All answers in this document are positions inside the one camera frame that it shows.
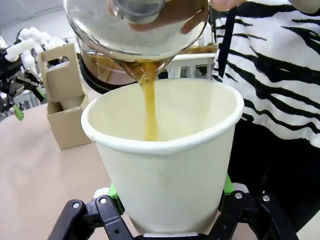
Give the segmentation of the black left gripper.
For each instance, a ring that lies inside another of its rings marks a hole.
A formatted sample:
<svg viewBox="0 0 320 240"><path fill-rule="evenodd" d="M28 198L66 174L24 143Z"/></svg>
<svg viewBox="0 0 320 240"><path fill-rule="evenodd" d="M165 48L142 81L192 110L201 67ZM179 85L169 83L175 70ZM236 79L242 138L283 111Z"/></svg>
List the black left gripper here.
<svg viewBox="0 0 320 240"><path fill-rule="evenodd" d="M24 71L24 86L16 82L17 77L22 73L23 62L19 54L13 58L13 61L7 60L5 57L7 49L7 46L0 47L0 92L6 94L6 98L0 97L0 104L4 105L4 112L7 116L15 115L19 121L22 121L24 113L14 103L15 96L21 94L25 88L31 91L40 102L43 102L45 94L41 90L39 77L30 68Z"/></svg>

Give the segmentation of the person's right hand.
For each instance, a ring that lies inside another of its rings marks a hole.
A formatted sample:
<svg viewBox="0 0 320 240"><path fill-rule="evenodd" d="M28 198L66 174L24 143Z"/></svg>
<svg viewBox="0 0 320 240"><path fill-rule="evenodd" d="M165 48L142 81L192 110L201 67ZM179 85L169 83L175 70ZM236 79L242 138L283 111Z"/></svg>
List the person's right hand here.
<svg viewBox="0 0 320 240"><path fill-rule="evenodd" d="M243 0L167 0L154 21L146 24L131 23L129 26L134 31L144 32L178 22L185 22L180 28L180 33L186 35L200 22L207 22L209 7L224 12L243 2Z"/></svg>

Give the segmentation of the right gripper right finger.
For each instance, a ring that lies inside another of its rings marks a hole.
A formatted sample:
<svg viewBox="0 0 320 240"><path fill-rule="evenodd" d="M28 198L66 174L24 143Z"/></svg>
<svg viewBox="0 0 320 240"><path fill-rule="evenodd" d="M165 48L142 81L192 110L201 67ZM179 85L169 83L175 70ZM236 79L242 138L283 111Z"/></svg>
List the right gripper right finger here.
<svg viewBox="0 0 320 240"><path fill-rule="evenodd" d="M258 240L297 240L297 233L279 201L271 193L253 197L235 190L226 176L220 214L207 235L208 240L230 240L239 223L247 224Z"/></svg>

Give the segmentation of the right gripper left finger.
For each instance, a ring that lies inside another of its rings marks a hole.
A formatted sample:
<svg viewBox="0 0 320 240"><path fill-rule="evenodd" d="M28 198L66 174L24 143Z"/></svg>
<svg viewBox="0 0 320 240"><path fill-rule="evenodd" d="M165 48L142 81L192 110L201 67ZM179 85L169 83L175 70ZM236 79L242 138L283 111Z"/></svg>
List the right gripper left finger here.
<svg viewBox="0 0 320 240"><path fill-rule="evenodd" d="M84 203L69 200L60 213L49 240L88 240L95 229L104 228L110 240L139 240L134 237L118 207L122 204L109 195L101 195Z"/></svg>

